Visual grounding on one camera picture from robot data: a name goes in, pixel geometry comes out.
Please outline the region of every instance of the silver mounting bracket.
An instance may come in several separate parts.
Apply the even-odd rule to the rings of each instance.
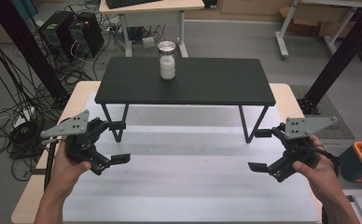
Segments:
[[[338,119],[336,117],[287,118],[285,121],[285,138],[295,139],[301,137],[308,137],[336,122],[338,122]]]
[[[41,133],[42,138],[50,138],[60,135],[70,135],[70,134],[82,134],[88,130],[89,123],[89,110],[73,116],[70,119],[66,119],[62,123],[50,128]],[[42,144],[47,144],[57,141],[56,139],[50,139],[43,141]]]

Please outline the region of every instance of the white desk leg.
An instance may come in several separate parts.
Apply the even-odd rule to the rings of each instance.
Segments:
[[[288,50],[286,50],[285,42],[284,42],[284,34],[286,32],[286,29],[288,28],[289,23],[291,22],[291,19],[294,17],[295,10],[297,9],[299,0],[294,0],[294,2],[291,5],[291,8],[288,11],[288,14],[286,14],[283,26],[281,27],[280,32],[276,32],[276,38],[277,42],[279,44],[279,48],[281,51],[281,59],[288,57]]]
[[[188,52],[184,42],[184,21],[185,21],[185,11],[180,11],[180,37],[177,38],[178,47],[180,48],[181,57],[187,58]]]
[[[129,41],[128,24],[126,23],[126,19],[123,14],[119,15],[119,19],[120,19],[120,24],[122,26],[123,39],[125,40],[126,57],[132,57],[132,42]]]
[[[347,14],[343,17],[343,19],[341,19],[341,24],[340,24],[338,30],[336,31],[335,35],[333,35],[332,37],[327,36],[327,35],[324,36],[327,46],[329,47],[329,50],[332,54],[334,54],[336,51],[336,47],[335,47],[336,39],[341,34],[341,31],[343,31],[344,27],[346,27],[346,25],[349,23],[350,19],[355,14],[355,11],[356,11],[356,7],[350,8],[350,10],[347,12]]]

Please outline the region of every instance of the computer tower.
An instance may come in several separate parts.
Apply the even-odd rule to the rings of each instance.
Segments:
[[[102,29],[93,13],[81,12],[69,26],[73,39],[78,43],[77,54],[94,58],[104,43]]]
[[[51,53],[60,61],[68,62],[72,59],[71,47],[74,41],[68,27],[74,20],[72,12],[57,11],[40,27]]]

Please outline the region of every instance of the black tabletop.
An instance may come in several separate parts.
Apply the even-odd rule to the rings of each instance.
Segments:
[[[160,77],[158,58],[112,58],[97,104],[275,105],[258,59],[177,58],[175,78]]]

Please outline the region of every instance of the black keyboard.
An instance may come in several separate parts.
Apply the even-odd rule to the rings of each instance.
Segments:
[[[117,7],[129,7],[144,3],[158,2],[160,0],[105,0],[105,1],[108,5],[108,8],[112,9]]]

